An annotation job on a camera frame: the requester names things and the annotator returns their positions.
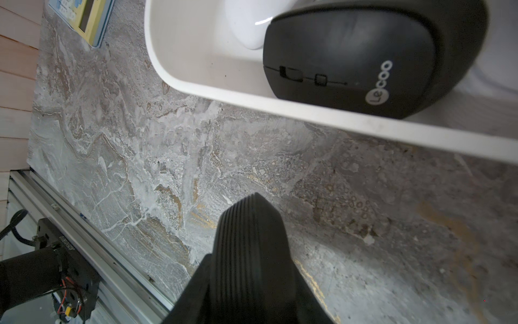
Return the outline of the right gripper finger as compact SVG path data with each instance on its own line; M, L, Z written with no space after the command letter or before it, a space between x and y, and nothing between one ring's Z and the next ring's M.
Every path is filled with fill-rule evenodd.
M332 323L291 258L282 217L259 193L221 215L213 251L164 323Z

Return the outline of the white plastic storage box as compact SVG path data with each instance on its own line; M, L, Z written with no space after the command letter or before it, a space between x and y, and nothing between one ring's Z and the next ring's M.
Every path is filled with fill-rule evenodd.
M144 33L158 75L183 93L354 133L517 163L517 2L489 1L476 63L445 97L404 120L277 99L263 53L232 34L222 1L147 1Z

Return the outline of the white mouse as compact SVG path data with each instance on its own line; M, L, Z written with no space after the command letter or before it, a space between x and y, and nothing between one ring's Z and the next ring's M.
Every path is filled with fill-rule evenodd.
M272 19L293 9L296 0L226 0L224 8L230 29L247 49L258 50L264 45Z

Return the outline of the black Lecoo mouse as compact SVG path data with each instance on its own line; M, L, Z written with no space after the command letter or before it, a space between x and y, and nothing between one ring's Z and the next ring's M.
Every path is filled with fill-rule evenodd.
M488 20L484 1L318 1L272 20L264 73L279 99L400 120L466 75Z

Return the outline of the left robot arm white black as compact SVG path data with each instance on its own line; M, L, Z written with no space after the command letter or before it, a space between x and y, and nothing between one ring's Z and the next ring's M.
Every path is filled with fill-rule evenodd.
M43 248L1 262L1 314L61 287L60 261Z

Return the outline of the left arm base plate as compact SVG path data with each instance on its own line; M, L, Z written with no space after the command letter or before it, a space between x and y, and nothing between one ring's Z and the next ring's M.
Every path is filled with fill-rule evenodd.
M98 298L101 277L74 245L44 218L38 221L36 249L52 248L58 263L58 288L54 290L57 314L61 319L91 318Z

